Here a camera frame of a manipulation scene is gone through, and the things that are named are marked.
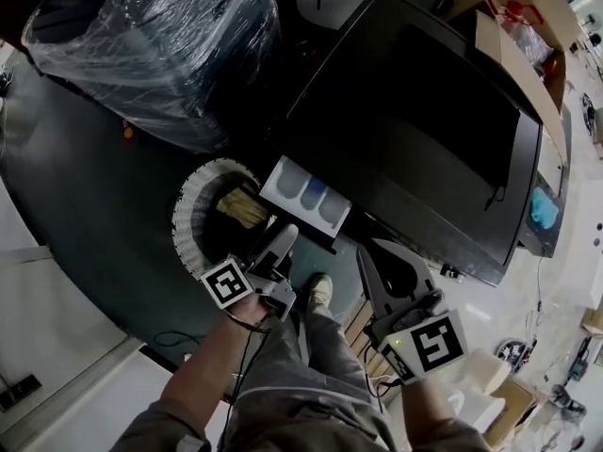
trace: black tabletop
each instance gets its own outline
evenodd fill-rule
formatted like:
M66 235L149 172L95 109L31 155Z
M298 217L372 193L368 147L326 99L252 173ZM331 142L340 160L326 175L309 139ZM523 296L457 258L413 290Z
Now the black tabletop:
M175 197L206 158L142 132L124 141L121 118L15 60L0 162L13 200L95 305L180 363L194 343L155 335L203 335L219 313L171 242Z

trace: blue item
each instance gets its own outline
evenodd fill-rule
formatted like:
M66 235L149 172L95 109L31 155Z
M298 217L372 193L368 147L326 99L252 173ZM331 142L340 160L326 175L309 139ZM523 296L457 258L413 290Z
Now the blue item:
M544 190L536 187L531 193L531 218L541 228L547 230L553 227L559 208L546 195Z

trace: person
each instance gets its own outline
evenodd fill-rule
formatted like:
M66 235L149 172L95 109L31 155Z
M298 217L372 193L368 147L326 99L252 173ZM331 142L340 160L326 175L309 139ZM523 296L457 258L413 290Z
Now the person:
M367 388L365 370L328 310L331 279L317 276L310 282L309 294L304 319L309 364L302 360L291 320L281 323L269 318L270 333L242 382L220 452L396 450L385 417ZM230 311L238 320L256 325L268 310L257 294L251 294ZM224 315L173 375L159 400L133 421L112 451L209 451L205 426L240 361L249 333ZM413 449L489 451L475 429L455 419L437 386L433 379L423 379L402 387L404 424Z

